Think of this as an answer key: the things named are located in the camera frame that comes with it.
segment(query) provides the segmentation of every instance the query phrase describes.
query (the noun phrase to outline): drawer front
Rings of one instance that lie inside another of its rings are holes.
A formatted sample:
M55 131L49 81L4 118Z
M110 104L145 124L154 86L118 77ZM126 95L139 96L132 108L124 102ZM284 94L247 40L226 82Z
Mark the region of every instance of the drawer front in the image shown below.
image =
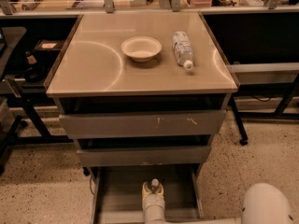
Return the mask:
M210 146L156 147L156 148L105 148L79 150L83 166L162 165L204 163Z
M171 112L162 114L61 115L69 138L109 138L200 135L218 133L225 110Z

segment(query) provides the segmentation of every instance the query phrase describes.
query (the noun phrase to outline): water bottle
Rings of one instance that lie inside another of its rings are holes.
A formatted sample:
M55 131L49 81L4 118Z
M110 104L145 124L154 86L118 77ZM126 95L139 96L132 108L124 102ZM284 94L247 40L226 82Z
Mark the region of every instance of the water bottle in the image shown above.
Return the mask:
M177 63L187 71L193 70L193 48L185 32L175 32L173 36L173 50Z

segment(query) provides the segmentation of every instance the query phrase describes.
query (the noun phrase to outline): bottle label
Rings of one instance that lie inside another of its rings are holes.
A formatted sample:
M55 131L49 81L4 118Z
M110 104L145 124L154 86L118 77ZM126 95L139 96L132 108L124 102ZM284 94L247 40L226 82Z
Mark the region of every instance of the bottle label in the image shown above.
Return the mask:
M178 49L178 44L175 45L175 56L177 58L177 60L179 61L180 60L180 51Z
M178 45L178 50L180 52L187 52L187 51L193 51L191 42L189 38L187 37L186 33L184 32L176 32L174 34L174 44Z

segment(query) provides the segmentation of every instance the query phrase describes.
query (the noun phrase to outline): white bowl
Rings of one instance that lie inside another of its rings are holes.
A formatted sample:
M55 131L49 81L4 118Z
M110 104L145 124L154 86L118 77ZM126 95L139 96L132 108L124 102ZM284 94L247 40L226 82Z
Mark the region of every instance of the white bowl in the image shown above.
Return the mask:
M162 46L158 40L147 36L136 36L121 44L122 52L138 63L148 62L161 49Z

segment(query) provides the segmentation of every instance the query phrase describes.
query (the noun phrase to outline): speckled floor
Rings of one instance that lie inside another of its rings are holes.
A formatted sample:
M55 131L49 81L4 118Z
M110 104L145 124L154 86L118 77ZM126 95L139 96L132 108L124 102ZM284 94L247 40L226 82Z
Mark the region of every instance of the speckled floor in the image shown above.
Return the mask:
M52 133L64 132L57 120L45 120ZM298 127L298 121L248 120L249 144L242 147L229 111L197 180L205 217L240 217L246 189L266 182L287 196L299 223ZM0 176L0 223L89 223L90 178L75 151L73 144L13 149Z

